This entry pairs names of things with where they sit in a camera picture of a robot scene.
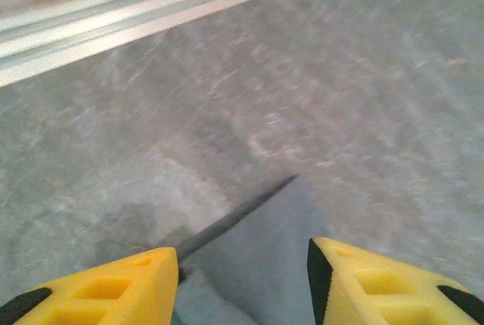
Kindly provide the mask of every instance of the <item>concrete floor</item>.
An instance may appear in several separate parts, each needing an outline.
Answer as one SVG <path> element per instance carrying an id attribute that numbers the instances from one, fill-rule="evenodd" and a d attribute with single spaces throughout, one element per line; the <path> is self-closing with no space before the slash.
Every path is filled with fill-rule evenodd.
<path id="1" fill-rule="evenodd" d="M 483 1 L 256 0 L 0 88 L 0 302 L 294 174 L 484 297 Z"/>

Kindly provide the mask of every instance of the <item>baseboard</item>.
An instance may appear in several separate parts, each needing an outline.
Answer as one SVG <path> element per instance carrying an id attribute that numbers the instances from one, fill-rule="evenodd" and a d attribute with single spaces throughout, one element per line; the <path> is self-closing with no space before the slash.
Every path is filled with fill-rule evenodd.
<path id="1" fill-rule="evenodd" d="M 0 86 L 249 0 L 67 0 L 0 17 Z"/>

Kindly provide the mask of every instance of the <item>gray floor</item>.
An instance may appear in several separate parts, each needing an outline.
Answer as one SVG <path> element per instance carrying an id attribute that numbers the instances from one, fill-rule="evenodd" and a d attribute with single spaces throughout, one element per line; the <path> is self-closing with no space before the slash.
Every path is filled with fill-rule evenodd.
<path id="1" fill-rule="evenodd" d="M 256 0 L 1 88 L 0 302 L 293 174 L 484 297 L 483 2 Z"/>

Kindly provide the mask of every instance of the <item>gray mat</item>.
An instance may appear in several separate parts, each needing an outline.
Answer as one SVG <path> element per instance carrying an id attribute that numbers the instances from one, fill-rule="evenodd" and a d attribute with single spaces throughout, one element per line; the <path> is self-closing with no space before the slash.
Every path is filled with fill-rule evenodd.
<path id="1" fill-rule="evenodd" d="M 264 205 L 182 262 L 259 324 L 313 324 L 309 238 L 326 236 L 308 186 L 292 180 Z"/>

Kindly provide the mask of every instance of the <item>yellow plastic part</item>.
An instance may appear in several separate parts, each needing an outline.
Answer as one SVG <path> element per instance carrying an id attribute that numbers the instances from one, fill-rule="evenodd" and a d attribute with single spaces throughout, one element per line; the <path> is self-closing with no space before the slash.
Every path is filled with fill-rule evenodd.
<path id="1" fill-rule="evenodd" d="M 53 280 L 53 293 L 15 325 L 169 325 L 178 263 L 159 248 Z"/>
<path id="2" fill-rule="evenodd" d="M 467 293 L 459 283 L 329 238 L 314 242 L 333 268 L 323 325 L 477 325 L 437 288 Z"/>

